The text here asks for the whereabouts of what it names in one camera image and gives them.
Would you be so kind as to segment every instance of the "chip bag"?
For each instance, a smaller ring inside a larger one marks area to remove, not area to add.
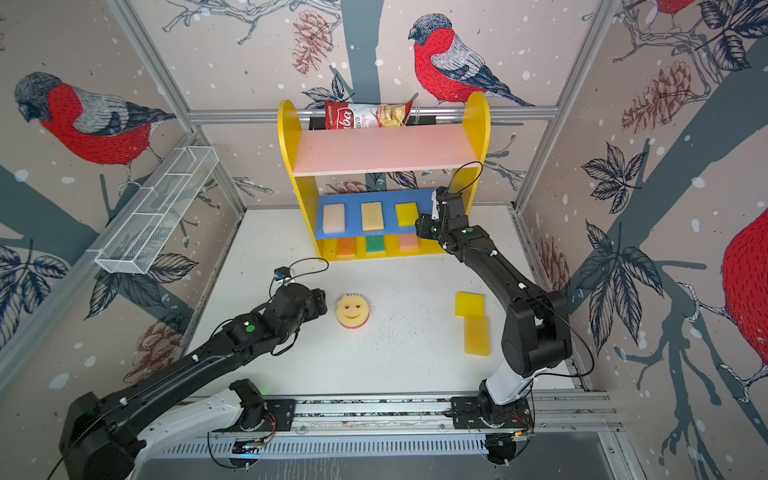
[[[326,130],[343,128],[401,127],[411,114],[407,104],[347,104],[326,102]]]

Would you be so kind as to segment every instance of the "red bird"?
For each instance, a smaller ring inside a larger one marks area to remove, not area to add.
[[[161,122],[176,118],[115,95],[92,94],[41,71],[16,84],[15,96],[24,119],[39,119],[73,154],[94,164],[125,165],[128,179],[118,191],[139,185],[131,180],[131,162],[151,151],[149,139]]]
[[[692,293],[693,287],[684,284]],[[768,210],[741,230],[730,241],[723,256],[723,290],[725,308],[715,308],[694,302],[710,312],[725,316],[762,360],[760,369],[745,380],[722,363],[744,388],[742,403],[750,402],[749,388],[757,380],[768,377]]]
[[[445,15],[422,16],[413,24],[408,38],[415,41],[416,77],[424,89],[437,98],[435,106],[444,101],[466,103],[469,95],[476,91],[508,98],[524,107],[532,106],[515,97],[509,87],[491,73],[485,60],[464,45]]]

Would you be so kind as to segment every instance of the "blue shelf board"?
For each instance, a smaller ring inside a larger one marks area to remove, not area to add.
[[[317,209],[317,228],[315,238],[328,240],[329,238],[373,237],[376,235],[402,235],[404,233],[416,233],[416,227],[401,227],[397,221],[396,204],[416,203],[420,214],[432,212],[432,192],[434,188],[423,190],[388,190],[383,192],[368,192],[366,194],[340,194],[323,195],[320,197]],[[384,230],[373,232],[362,231],[362,214],[360,204],[381,202],[382,215],[384,217]],[[342,233],[323,232],[323,206],[344,204],[344,226]]]

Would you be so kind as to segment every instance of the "white wire basket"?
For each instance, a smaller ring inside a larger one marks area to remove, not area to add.
[[[146,273],[219,163],[212,147],[177,148],[173,164],[99,253],[109,273]]]

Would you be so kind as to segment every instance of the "smiley face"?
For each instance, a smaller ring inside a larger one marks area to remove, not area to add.
[[[336,302],[336,318],[348,329],[361,327],[369,314],[368,302],[360,295],[344,295]]]

